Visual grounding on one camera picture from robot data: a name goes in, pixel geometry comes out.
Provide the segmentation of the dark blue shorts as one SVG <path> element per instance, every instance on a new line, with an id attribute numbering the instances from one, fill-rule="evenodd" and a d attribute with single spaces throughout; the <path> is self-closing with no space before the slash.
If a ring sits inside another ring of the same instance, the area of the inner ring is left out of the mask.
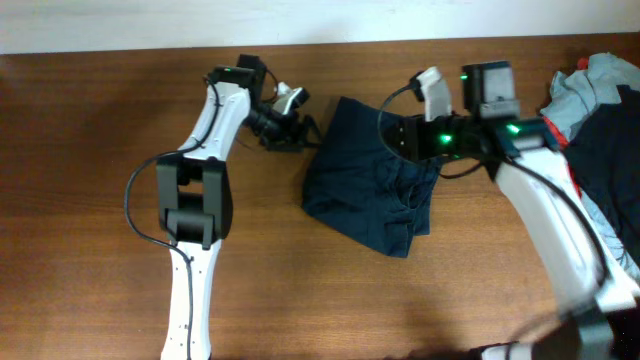
<path id="1" fill-rule="evenodd" d="M 352 240 L 406 258 L 413 238 L 430 233 L 432 193 L 442 163 L 420 166 L 381 143 L 379 111 L 342 97 L 302 190 L 303 210 Z"/>

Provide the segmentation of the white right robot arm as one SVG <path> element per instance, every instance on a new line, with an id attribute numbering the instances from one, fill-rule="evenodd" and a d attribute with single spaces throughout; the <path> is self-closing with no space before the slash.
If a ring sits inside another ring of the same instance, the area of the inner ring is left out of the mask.
<path id="1" fill-rule="evenodd" d="M 453 111 L 437 68 L 416 73 L 404 88 L 423 103 L 423 114 L 381 131 L 381 141 L 415 165 L 432 159 L 477 160 L 523 221 L 558 309 L 505 343 L 443 351 L 439 358 L 638 358 L 639 287 L 597 233 L 545 121 L 521 118 L 510 63 L 465 65 L 460 79 L 464 115 Z"/>

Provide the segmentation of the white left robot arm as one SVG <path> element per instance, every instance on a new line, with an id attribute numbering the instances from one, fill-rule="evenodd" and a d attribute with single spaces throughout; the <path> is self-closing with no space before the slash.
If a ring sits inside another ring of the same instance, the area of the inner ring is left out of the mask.
<path id="1" fill-rule="evenodd" d="M 172 261 L 169 321 L 161 358 L 208 360 L 212 356 L 210 309 L 216 261 L 233 218 L 226 160 L 238 131 L 246 127 L 268 151 L 318 147 L 313 118 L 298 108 L 303 87 L 276 84 L 262 97 L 270 72 L 257 56 L 242 54 L 234 66 L 217 66 L 205 77 L 207 98 L 188 140 L 176 154 L 156 162 L 159 223 Z"/>

